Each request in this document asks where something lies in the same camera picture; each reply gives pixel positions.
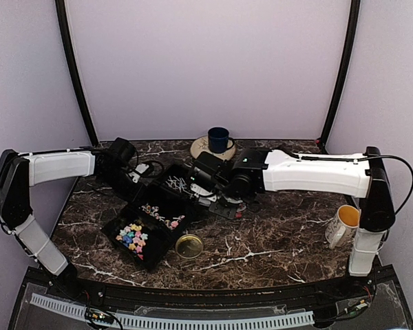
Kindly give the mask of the black three-compartment candy tray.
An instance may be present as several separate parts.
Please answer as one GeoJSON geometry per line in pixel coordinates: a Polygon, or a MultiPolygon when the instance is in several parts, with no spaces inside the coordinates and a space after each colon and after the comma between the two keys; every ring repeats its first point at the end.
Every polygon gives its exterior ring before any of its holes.
{"type": "Polygon", "coordinates": [[[171,165],[101,229],[115,248],[148,271],[198,218],[188,174],[183,166],[171,165]]]}

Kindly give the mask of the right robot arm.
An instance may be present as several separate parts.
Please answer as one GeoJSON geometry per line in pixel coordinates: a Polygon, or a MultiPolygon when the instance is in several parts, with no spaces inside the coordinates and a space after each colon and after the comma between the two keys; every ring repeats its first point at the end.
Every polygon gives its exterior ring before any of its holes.
{"type": "Polygon", "coordinates": [[[250,204],[258,194],[303,190],[348,195],[359,200],[359,227],[349,257],[348,275],[337,286],[344,298],[363,289],[385,234],[396,221],[387,155],[369,146],[365,153],[317,155],[248,148],[235,161],[202,152],[189,170],[191,191],[211,202],[216,214],[250,204]]]}

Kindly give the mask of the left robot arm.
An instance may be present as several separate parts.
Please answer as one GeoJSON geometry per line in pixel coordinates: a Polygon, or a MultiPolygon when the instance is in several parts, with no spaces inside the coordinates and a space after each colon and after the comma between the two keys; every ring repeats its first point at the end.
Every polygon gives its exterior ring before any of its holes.
{"type": "Polygon", "coordinates": [[[51,240],[67,203],[67,194],[80,178],[94,178],[130,201],[140,189],[139,156],[128,140],[116,138],[107,148],[81,147],[0,155],[0,226],[49,275],[69,300],[83,295],[76,268],[51,240]]]}

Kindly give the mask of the clear plastic jar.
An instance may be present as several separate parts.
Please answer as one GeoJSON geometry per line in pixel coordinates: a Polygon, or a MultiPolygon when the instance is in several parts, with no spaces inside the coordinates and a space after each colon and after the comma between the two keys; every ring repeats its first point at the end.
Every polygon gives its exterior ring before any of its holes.
{"type": "Polygon", "coordinates": [[[243,216],[244,211],[247,209],[247,204],[246,203],[240,203],[239,206],[237,207],[237,210],[235,212],[235,218],[240,219],[243,216]]]}

